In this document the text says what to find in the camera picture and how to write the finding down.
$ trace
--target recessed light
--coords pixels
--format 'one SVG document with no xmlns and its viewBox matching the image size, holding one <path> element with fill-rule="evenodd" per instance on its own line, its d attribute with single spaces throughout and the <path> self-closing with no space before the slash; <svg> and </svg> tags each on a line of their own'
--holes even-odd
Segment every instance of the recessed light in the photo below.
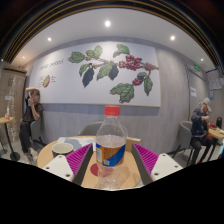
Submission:
<svg viewBox="0 0 224 224">
<path fill-rule="evenodd" d="M 109 20 L 107 20 L 107 21 L 105 22 L 105 26 L 106 26 L 106 27 L 109 27 L 109 26 L 110 26 L 110 21 L 109 21 Z"/>
</svg>

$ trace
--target bottle label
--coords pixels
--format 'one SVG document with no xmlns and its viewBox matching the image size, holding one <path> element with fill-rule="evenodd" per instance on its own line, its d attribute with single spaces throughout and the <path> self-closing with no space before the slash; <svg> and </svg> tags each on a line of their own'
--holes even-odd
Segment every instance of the bottle label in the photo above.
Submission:
<svg viewBox="0 0 224 224">
<path fill-rule="evenodd" d="M 108 148 L 96 144 L 96 161 L 107 167 L 119 166 L 124 161 L 125 145 L 117 148 Z"/>
</svg>

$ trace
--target person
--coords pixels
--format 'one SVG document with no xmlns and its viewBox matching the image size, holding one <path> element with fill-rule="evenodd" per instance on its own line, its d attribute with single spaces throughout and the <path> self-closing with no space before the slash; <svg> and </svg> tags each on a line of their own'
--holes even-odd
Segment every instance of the person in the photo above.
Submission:
<svg viewBox="0 0 224 224">
<path fill-rule="evenodd" d="M 24 160 L 27 164 L 32 164 L 32 160 L 37 160 L 37 152 L 32 148 L 30 142 L 30 124 L 38 120 L 43 113 L 43 107 L 38 103 L 40 99 L 40 90 L 30 87 L 25 90 L 26 111 L 23 120 L 20 123 L 19 138 L 24 153 Z"/>
<path fill-rule="evenodd" d="M 211 145 L 212 141 L 206 136 L 206 130 L 208 130 L 210 123 L 208 111 L 212 112 L 210 107 L 210 100 L 209 98 L 205 98 L 201 107 L 194 110 L 193 115 L 191 117 L 192 121 L 192 138 L 191 138 L 191 146 L 194 149 L 194 153 L 191 160 L 191 165 L 196 163 L 198 154 L 201 150 L 201 146 L 206 146 L 205 151 L 199 160 L 198 163 L 202 163 L 204 158 L 206 157 Z"/>
</svg>

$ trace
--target red bottle cap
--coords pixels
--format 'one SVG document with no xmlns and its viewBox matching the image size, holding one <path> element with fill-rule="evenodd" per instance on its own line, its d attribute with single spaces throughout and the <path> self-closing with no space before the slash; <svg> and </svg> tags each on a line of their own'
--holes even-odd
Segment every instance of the red bottle cap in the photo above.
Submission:
<svg viewBox="0 0 224 224">
<path fill-rule="evenodd" d="M 106 116 L 120 116 L 120 107 L 119 106 L 105 106 L 104 114 Z"/>
</svg>

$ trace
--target round wooden table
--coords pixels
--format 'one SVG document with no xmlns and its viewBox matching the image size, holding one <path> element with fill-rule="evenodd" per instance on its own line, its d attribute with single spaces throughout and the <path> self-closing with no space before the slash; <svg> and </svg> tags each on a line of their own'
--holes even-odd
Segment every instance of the round wooden table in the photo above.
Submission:
<svg viewBox="0 0 224 224">
<path fill-rule="evenodd" d="M 209 129 L 208 129 L 208 133 L 209 133 L 214 139 L 213 139 L 213 148 L 212 148 L 212 151 L 211 151 L 211 153 L 210 153 L 210 155 L 209 155 L 207 161 L 209 161 L 209 160 L 211 159 L 212 154 L 213 154 L 213 152 L 214 152 L 214 150 L 215 150 L 215 147 L 216 147 L 216 145 L 217 145 L 218 140 L 224 138 L 224 134 L 221 134 L 221 133 L 220 133 L 220 129 L 219 129 L 219 128 L 216 128 L 215 130 L 212 129 L 212 128 L 209 128 Z"/>
<path fill-rule="evenodd" d="M 95 136 L 75 136 L 71 138 L 93 138 L 96 140 Z M 57 143 L 57 140 L 46 145 L 39 153 L 37 158 L 37 166 L 39 168 L 45 167 L 50 161 L 54 159 L 52 153 L 52 146 Z M 90 171 L 90 167 L 96 163 L 96 152 L 93 152 L 93 155 L 89 161 L 89 164 L 86 169 L 81 186 L 84 188 L 94 188 L 98 182 L 98 177 L 93 175 Z M 131 152 L 125 151 L 124 162 L 122 167 L 122 174 L 120 177 L 121 188 L 120 189 L 129 189 L 135 187 L 141 180 L 141 176 L 135 162 L 135 159 Z"/>
<path fill-rule="evenodd" d="M 9 120 L 7 120 L 5 117 L 0 117 L 0 124 L 4 124 L 4 126 L 5 126 L 6 137 L 7 137 L 8 143 L 9 143 L 9 147 L 12 151 L 12 153 L 10 154 L 10 158 L 12 161 L 18 161 L 20 159 L 20 155 L 19 155 L 19 153 L 13 151 L 13 148 L 12 148 L 12 145 L 10 142 L 10 138 L 9 138 L 8 129 L 7 129 L 7 124 L 12 122 L 13 119 L 14 119 L 13 117 L 10 117 Z"/>
</svg>

